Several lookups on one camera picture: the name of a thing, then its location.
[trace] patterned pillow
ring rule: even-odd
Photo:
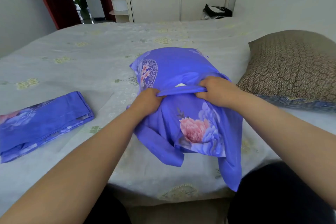
[[[336,112],[336,43],[314,32],[286,30],[249,46],[240,89],[277,106]]]

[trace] hexagon pattern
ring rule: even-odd
[[[336,102],[336,43],[286,30],[249,43],[251,59],[237,86],[249,93]]]

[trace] folded fabric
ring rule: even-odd
[[[93,118],[78,91],[0,115],[1,163],[23,156]]]
[[[157,88],[158,96],[167,96],[158,110],[136,127],[138,139],[167,165],[180,167],[183,153],[217,157],[225,183],[236,191],[242,176],[243,118],[193,94],[206,91],[198,84],[209,75],[229,78],[198,50],[190,48],[152,50],[130,67],[137,75],[139,91]]]

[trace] person's left hand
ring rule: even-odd
[[[164,98],[156,96],[159,92],[158,89],[147,88],[136,97],[131,104],[130,109],[143,117],[152,114],[159,108],[160,103]]]

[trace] mattress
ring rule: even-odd
[[[248,42],[264,34],[237,18],[153,24],[77,25],[0,59],[0,113],[80,91],[96,118],[12,162],[0,164],[0,214],[71,150],[126,109],[138,83],[129,64],[161,47],[196,48],[233,82],[249,61]],[[286,109],[336,134],[335,114]],[[243,121],[243,174],[278,158]],[[217,158],[185,154],[182,167],[161,163],[133,135],[109,183],[126,206],[230,197]]]

